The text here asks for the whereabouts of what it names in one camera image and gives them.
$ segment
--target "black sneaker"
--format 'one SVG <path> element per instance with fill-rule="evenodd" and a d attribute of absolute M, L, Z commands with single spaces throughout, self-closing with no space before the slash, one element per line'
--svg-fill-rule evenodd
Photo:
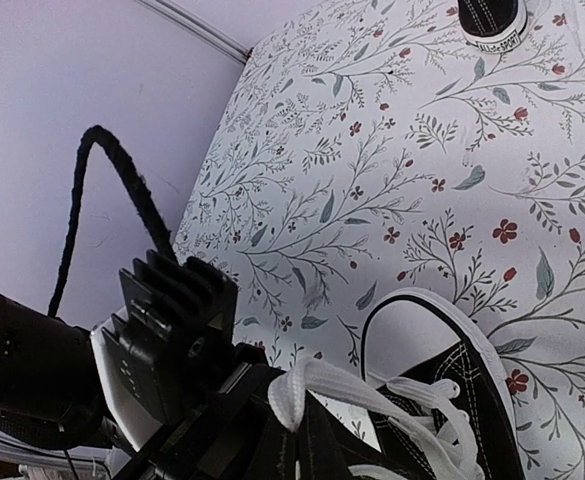
<path fill-rule="evenodd" d="M 476 455 L 488 479 L 525 478 L 501 360 L 485 335 L 454 305 L 426 290 L 398 290 L 368 317 L 361 348 L 365 381 L 412 416 L 422 417 L 451 458 Z M 429 387 L 430 405 L 423 401 L 428 388 L 422 386 Z M 441 396 L 449 400 L 447 406 L 446 400 L 442 407 L 434 406 Z M 460 431 L 463 425 L 459 427 L 458 418 L 450 415 L 451 407 L 462 413 L 466 426 L 469 422 L 478 450 L 468 453 L 463 445 L 467 432 Z M 388 457 L 408 469 L 426 469 L 424 478 L 439 478 L 418 442 L 391 418 L 371 417 Z"/>
<path fill-rule="evenodd" d="M 471 45 L 486 53 L 518 47 L 528 26 L 524 0 L 459 0 L 459 20 Z"/>

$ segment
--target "flower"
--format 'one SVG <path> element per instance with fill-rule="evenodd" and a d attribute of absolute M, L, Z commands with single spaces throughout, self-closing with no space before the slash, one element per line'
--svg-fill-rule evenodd
<path fill-rule="evenodd" d="M 510 390 L 510 395 L 516 395 L 519 392 L 525 392 L 528 389 L 526 385 L 530 381 L 530 377 L 528 377 L 525 373 L 521 373 L 521 370 L 515 368 L 512 370 L 512 375 L 506 378 L 505 383 L 508 386 L 508 390 Z"/>
<path fill-rule="evenodd" d="M 287 332 L 288 328 L 291 328 L 291 327 L 292 327 L 292 320 L 290 320 L 289 316 L 287 316 L 283 320 L 281 320 L 281 328 L 283 329 L 284 332 Z"/>
<path fill-rule="evenodd" d="M 394 230 L 394 227 L 388 228 L 388 233 L 383 236 L 384 242 L 389 242 L 390 245 L 394 245 L 396 243 L 396 239 L 399 238 L 401 232 L 397 232 Z"/>
<path fill-rule="evenodd" d="M 505 280 L 506 282 L 511 281 L 514 277 L 516 277 L 516 268 L 514 267 L 512 267 L 503 274 L 503 280 Z"/>
<path fill-rule="evenodd" d="M 465 233 L 455 232 L 454 235 L 450 237 L 450 248 L 452 250 L 463 250 L 463 242 L 465 242 L 465 240 Z"/>
<path fill-rule="evenodd" d="M 361 187 L 359 187 L 358 185 L 354 188 L 354 190 L 350 193 L 350 196 L 354 199 L 354 200 L 358 200 L 359 197 L 363 196 L 365 192 L 363 190 L 361 190 Z"/>
<path fill-rule="evenodd" d="M 570 229 L 570 238 L 574 243 L 579 243 L 581 241 L 581 234 L 576 228 Z"/>
<path fill-rule="evenodd" d="M 568 21 L 565 19 L 565 13 L 562 13 L 561 15 L 555 15 L 554 18 L 552 19 L 552 23 L 555 24 L 557 27 L 562 27 L 563 25 L 568 23 Z"/>
<path fill-rule="evenodd" d="M 514 111 L 514 118 L 516 118 L 519 122 L 528 118 L 528 109 L 519 107 Z"/>
<path fill-rule="evenodd" d="M 510 222 L 508 219 L 503 219 L 501 220 L 501 226 L 495 228 L 492 232 L 492 238 L 500 238 L 501 243 L 505 245 L 517 237 L 516 231 L 518 228 L 519 226 L 516 223 Z"/>
<path fill-rule="evenodd" d="M 361 131 L 361 123 L 354 122 L 353 125 L 350 125 L 350 136 L 353 137 L 357 133 Z"/>
<path fill-rule="evenodd" d="M 445 178 L 443 180 L 439 180 L 438 178 L 432 180 L 432 185 L 433 192 L 442 192 L 445 190 Z"/>

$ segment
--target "white wall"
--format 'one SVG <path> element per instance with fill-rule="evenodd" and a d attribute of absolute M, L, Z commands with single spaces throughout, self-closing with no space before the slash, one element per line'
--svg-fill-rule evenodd
<path fill-rule="evenodd" d="M 120 138 L 175 229 L 240 71 L 132 0 L 0 2 L 0 292 L 46 310 L 93 124 Z M 151 246 L 96 150 L 60 312 L 86 327 L 120 307 L 119 268 Z"/>
<path fill-rule="evenodd" d="M 172 0 L 246 48 L 323 0 Z"/>

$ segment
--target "black canvas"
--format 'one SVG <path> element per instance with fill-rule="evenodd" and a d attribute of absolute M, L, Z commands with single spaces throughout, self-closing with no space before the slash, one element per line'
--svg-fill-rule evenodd
<path fill-rule="evenodd" d="M 527 32 L 524 0 L 459 0 L 459 20 L 467 41 L 486 53 L 506 53 Z"/>
<path fill-rule="evenodd" d="M 422 353 L 415 345 L 419 342 L 424 342 Z M 478 446 L 477 463 L 485 478 L 525 478 L 506 375 L 496 351 L 473 322 L 443 298 L 419 289 L 386 297 L 370 314 L 363 330 L 361 374 L 411 415 L 432 415 L 436 431 L 447 420 L 443 415 L 437 410 L 424 412 L 417 403 L 393 394 L 378 380 L 400 375 L 425 384 L 443 379 L 455 382 L 460 391 L 451 402 L 467 414 Z M 371 417 L 387 456 L 408 469 L 425 469 L 425 478 L 435 479 L 425 456 L 407 435 L 383 415 Z"/>

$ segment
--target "tablecloth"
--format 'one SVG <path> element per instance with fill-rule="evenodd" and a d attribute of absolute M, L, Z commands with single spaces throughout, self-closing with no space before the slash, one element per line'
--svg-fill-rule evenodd
<path fill-rule="evenodd" d="M 237 281 L 236 340 L 283 368 L 358 372 L 375 301 L 445 296 L 503 359 L 528 477 L 585 479 L 585 0 L 533 13 L 501 56 L 451 0 L 290 21 L 254 49 L 175 247 Z"/>

